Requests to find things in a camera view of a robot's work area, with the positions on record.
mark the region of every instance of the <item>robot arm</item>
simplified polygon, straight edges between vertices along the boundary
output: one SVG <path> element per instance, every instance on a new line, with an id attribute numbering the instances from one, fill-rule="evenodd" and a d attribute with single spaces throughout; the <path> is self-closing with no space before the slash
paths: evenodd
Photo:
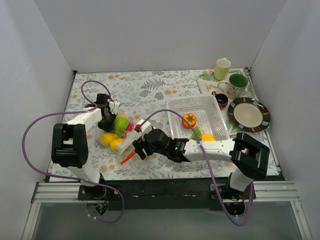
<path id="1" fill-rule="evenodd" d="M 204 160 L 204 154 L 196 141 L 188 138 L 168 137 L 160 129 L 141 128 L 142 137 L 133 142 L 135 152 L 143 160 L 153 153 L 181 163 Z M 204 141 L 201 143 L 209 160 L 234 163 L 238 169 L 229 179 L 231 189 L 243 192 L 253 180 L 267 176 L 269 148 L 251 136 L 240 132 L 233 139 Z"/>
<path id="2" fill-rule="evenodd" d="M 86 164 L 89 155 L 87 131 L 96 124 L 105 131 L 111 131 L 120 103 L 111 101 L 108 95 L 101 93 L 97 95 L 95 103 L 98 105 L 97 109 L 89 111 L 94 105 L 88 104 L 84 108 L 88 112 L 53 127 L 51 159 L 71 170 L 78 178 L 99 183 L 101 174 L 92 164 Z"/>

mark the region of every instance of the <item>plate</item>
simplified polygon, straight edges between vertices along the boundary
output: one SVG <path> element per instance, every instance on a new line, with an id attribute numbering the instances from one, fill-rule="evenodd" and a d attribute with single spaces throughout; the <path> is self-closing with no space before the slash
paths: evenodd
<path id="1" fill-rule="evenodd" d="M 258 100 L 239 97 L 228 108 L 230 120 L 246 132 L 260 132 L 270 126 L 270 113 Z"/>

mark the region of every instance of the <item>plastic basket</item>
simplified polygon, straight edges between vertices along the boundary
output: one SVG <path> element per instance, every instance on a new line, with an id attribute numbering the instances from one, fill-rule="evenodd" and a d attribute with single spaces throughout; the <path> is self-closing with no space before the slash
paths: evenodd
<path id="1" fill-rule="evenodd" d="M 229 139 L 226 123 L 222 117 L 216 98 L 211 94 L 199 94 L 170 98 L 166 106 L 180 115 L 193 113 L 196 117 L 195 127 L 199 127 L 202 134 L 211 134 L 215 140 Z M 179 116 L 168 112 L 172 138 L 190 139 L 193 132 L 182 125 Z"/>

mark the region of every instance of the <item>green vegetable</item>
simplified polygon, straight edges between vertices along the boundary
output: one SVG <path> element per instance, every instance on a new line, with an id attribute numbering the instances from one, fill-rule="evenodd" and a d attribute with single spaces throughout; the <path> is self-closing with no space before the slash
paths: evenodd
<path id="1" fill-rule="evenodd" d="M 202 133 L 201 133 L 199 127 L 196 126 L 194 130 L 195 130 L 196 134 L 198 135 L 199 140 L 201 141 L 201 139 L 202 139 Z M 197 140 L 195 134 L 192 134 L 191 139 L 192 139 L 192 140 Z"/>

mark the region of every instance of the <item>gray floor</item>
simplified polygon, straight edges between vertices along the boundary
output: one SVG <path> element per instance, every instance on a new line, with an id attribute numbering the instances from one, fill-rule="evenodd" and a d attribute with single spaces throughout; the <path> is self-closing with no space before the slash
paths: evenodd
<path id="1" fill-rule="evenodd" d="M 111 220 L 117 214 L 104 216 Z M 301 235 L 290 202 L 254 202 L 243 227 L 205 209 L 127 210 L 109 225 L 87 217 L 84 203 L 43 203 L 33 239 L 300 240 Z"/>

